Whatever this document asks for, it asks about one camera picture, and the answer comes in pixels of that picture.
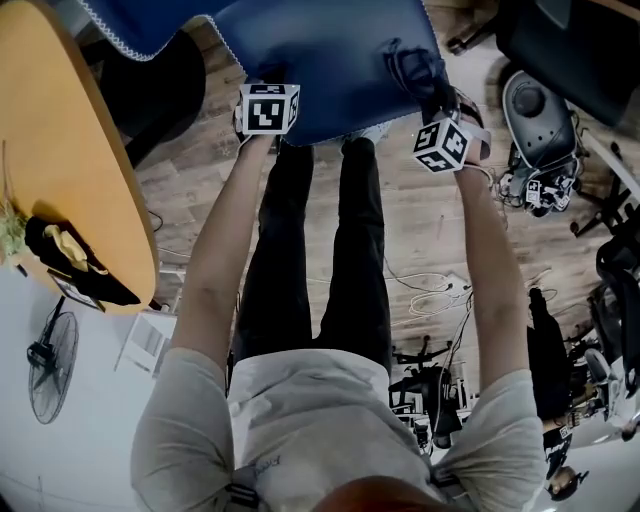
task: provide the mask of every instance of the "wooden table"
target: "wooden table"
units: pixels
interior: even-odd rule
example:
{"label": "wooden table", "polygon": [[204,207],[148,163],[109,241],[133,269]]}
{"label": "wooden table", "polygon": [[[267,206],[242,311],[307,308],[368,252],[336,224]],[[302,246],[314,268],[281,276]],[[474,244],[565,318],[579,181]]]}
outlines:
{"label": "wooden table", "polygon": [[[0,140],[10,197],[25,215],[68,220],[141,304],[103,303],[134,313],[153,298],[158,270],[151,222],[120,136],[80,49],[48,6],[0,7]],[[0,196],[2,195],[0,172]],[[58,289],[33,256],[27,271]]]}
{"label": "wooden table", "polygon": [[609,7],[614,11],[618,11],[620,14],[624,14],[629,18],[632,18],[636,21],[640,21],[640,8],[632,5],[630,0],[591,0],[600,5],[604,5],[605,7]]}

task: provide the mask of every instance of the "white box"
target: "white box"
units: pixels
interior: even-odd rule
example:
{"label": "white box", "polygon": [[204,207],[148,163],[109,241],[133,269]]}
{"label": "white box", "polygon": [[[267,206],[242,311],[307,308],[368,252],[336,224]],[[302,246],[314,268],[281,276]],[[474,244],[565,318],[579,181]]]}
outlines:
{"label": "white box", "polygon": [[240,94],[244,135],[285,134],[298,118],[299,85],[245,84]]}
{"label": "white box", "polygon": [[459,171],[471,140],[470,133],[446,117],[420,128],[413,157],[434,173]]}

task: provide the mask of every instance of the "sneaker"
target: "sneaker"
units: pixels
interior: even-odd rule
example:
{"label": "sneaker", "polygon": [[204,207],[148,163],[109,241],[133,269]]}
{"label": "sneaker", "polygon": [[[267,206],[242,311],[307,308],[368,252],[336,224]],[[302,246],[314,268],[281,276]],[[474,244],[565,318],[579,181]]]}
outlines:
{"label": "sneaker", "polygon": [[357,132],[349,133],[342,137],[342,145],[344,146],[347,142],[352,142],[356,139],[369,139],[373,142],[374,146],[380,142],[380,139],[384,136],[385,133],[389,131],[391,127],[391,121],[387,121],[386,123],[380,123],[375,126],[371,126],[370,128],[365,128],[364,130],[358,130]]}

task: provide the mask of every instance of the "electric fan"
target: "electric fan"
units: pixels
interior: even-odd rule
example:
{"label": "electric fan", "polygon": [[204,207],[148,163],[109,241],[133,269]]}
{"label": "electric fan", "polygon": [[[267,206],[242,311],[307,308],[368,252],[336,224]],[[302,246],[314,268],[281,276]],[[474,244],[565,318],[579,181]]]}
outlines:
{"label": "electric fan", "polygon": [[56,419],[71,382],[78,346],[78,322],[73,313],[61,313],[64,297],[49,315],[40,339],[27,349],[29,398],[43,425]]}

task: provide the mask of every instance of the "fan grille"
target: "fan grille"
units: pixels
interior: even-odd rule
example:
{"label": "fan grille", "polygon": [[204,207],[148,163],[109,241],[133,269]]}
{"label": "fan grille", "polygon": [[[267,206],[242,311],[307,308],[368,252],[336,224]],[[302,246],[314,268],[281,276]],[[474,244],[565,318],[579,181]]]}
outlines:
{"label": "fan grille", "polygon": [[78,346],[78,323],[73,313],[61,313],[55,319],[49,343],[55,354],[55,366],[31,366],[29,370],[31,408],[43,425],[51,423],[60,414],[71,382]]}

